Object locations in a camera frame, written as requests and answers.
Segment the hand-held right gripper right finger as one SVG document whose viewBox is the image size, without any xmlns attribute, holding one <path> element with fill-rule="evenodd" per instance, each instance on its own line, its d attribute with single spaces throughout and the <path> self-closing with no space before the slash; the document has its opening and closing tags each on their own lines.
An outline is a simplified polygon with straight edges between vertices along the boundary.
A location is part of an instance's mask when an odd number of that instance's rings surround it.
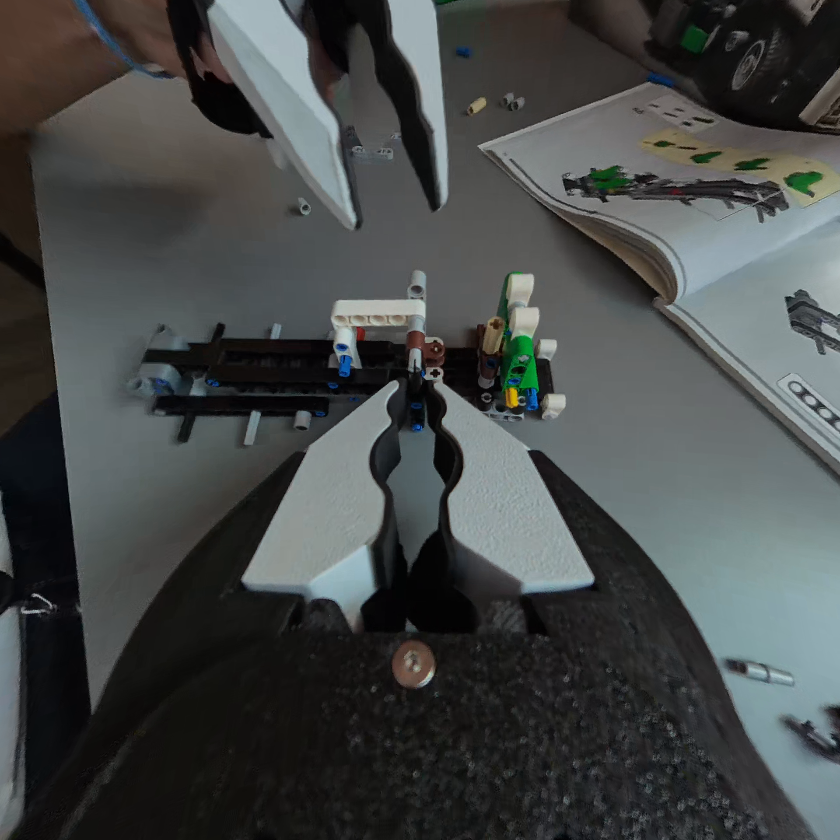
<svg viewBox="0 0 840 840">
<path fill-rule="evenodd" d="M 474 633 L 499 618 L 527 627 L 522 600 L 590 588 L 595 574 L 536 456 L 445 384 L 427 393 L 434 467 L 444 483 L 437 529 L 408 575 L 408 621 Z"/>
</svg>

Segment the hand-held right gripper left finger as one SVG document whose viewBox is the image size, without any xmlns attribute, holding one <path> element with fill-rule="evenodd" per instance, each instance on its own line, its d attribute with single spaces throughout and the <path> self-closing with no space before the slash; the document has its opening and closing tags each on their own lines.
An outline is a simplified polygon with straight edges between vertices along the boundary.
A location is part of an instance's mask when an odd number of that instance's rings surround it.
<svg viewBox="0 0 840 840">
<path fill-rule="evenodd" d="M 326 600 L 350 629 L 404 576 L 387 480 L 401 460 L 406 381 L 388 382 L 303 454 L 241 582 L 251 592 Z"/>
</svg>

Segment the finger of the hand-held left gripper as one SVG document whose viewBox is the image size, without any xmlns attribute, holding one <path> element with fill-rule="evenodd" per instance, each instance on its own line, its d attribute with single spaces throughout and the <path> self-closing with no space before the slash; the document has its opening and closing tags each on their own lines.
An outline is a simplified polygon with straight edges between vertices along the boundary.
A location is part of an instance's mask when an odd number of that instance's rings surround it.
<svg viewBox="0 0 840 840">
<path fill-rule="evenodd" d="M 339 118 L 313 75 L 306 2 L 216 1 L 213 47 L 236 87 L 318 200 L 356 229 L 361 211 Z"/>
<path fill-rule="evenodd" d="M 374 73 L 400 123 L 402 145 L 432 212 L 448 200 L 448 139 L 432 1 L 359 1 Z"/>
</svg>

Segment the black and green lego assembly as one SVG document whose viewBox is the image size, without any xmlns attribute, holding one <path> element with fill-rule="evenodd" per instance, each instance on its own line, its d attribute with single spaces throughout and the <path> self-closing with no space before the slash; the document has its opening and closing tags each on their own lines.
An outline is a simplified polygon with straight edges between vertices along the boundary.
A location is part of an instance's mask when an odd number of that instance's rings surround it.
<svg viewBox="0 0 840 840">
<path fill-rule="evenodd" d="M 220 322 L 208 341 L 195 343 L 161 325 L 125 387 L 154 414 L 180 419 L 179 443 L 198 417 L 245 418 L 244 446 L 265 417 L 288 417 L 307 431 L 331 405 L 354 406 L 396 381 L 406 383 L 406 424 L 415 433 L 425 429 L 428 395 L 441 384 L 498 422 L 554 420 L 567 399 L 553 382 L 558 344 L 535 334 L 534 282 L 532 274 L 510 273 L 496 312 L 454 348 L 428 330 L 421 270 L 404 297 L 334 302 L 324 339 L 283 338 L 278 323 L 267 338 L 229 338 Z"/>
</svg>

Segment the person's left forearm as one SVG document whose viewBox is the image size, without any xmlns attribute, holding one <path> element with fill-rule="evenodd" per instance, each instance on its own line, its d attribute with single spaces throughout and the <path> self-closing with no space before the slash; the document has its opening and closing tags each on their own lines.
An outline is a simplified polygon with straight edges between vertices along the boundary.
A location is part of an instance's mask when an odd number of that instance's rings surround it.
<svg viewBox="0 0 840 840">
<path fill-rule="evenodd" d="M 3 139 L 34 129 L 129 71 L 76 2 L 1 2 Z"/>
</svg>

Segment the silver lego cylinder piece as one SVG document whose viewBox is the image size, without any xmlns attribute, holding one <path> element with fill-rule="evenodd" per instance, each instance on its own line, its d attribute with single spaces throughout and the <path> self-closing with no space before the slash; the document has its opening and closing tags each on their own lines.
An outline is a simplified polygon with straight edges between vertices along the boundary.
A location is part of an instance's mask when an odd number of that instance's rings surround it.
<svg viewBox="0 0 840 840">
<path fill-rule="evenodd" d="M 795 686 L 795 678 L 791 672 L 775 668 L 764 663 L 752 660 L 726 658 L 723 661 L 727 672 L 750 679 L 759 681 L 767 685 L 777 685 L 793 688 Z"/>
</svg>

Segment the black lego truck model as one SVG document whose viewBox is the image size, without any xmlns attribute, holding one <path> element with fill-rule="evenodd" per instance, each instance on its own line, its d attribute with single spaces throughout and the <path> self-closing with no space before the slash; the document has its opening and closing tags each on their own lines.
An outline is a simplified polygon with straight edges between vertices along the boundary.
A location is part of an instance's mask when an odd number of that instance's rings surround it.
<svg viewBox="0 0 840 840">
<path fill-rule="evenodd" d="M 653 1 L 645 51 L 720 113 L 838 134 L 838 1 Z"/>
</svg>

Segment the lego instruction booklet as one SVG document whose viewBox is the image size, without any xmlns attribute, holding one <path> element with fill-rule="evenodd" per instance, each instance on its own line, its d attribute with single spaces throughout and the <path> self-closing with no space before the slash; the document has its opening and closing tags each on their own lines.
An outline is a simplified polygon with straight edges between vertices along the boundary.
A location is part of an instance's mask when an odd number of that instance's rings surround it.
<svg viewBox="0 0 840 840">
<path fill-rule="evenodd" d="M 479 148 L 838 472 L 838 135 L 646 82 Z"/>
</svg>

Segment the black lego part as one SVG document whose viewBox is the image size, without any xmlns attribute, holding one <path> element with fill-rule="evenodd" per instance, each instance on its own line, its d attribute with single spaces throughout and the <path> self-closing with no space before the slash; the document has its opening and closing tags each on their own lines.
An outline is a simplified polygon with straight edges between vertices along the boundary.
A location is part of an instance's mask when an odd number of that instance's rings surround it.
<svg viewBox="0 0 840 840">
<path fill-rule="evenodd" d="M 812 721 L 790 715 L 783 716 L 781 721 L 814 755 L 839 765 L 839 706 L 825 707 L 825 713 L 830 723 L 827 733 L 819 731 Z"/>
</svg>

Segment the person's left hand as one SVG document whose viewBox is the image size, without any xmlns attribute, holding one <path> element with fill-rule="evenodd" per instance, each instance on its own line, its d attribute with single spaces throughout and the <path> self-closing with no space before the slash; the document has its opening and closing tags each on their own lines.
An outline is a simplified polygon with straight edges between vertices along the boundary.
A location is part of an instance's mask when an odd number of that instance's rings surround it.
<svg viewBox="0 0 840 840">
<path fill-rule="evenodd" d="M 132 71 L 184 78 L 166 1 L 77 2 L 100 41 Z"/>
</svg>

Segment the person's dark trousers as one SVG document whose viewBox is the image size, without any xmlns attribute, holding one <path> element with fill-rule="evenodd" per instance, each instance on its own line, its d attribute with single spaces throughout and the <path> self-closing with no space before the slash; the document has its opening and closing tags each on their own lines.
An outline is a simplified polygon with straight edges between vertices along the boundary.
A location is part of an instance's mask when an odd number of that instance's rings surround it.
<svg viewBox="0 0 840 840">
<path fill-rule="evenodd" d="M 91 713 L 58 396 L 2 436 L 1 819 L 16 838 Z"/>
</svg>

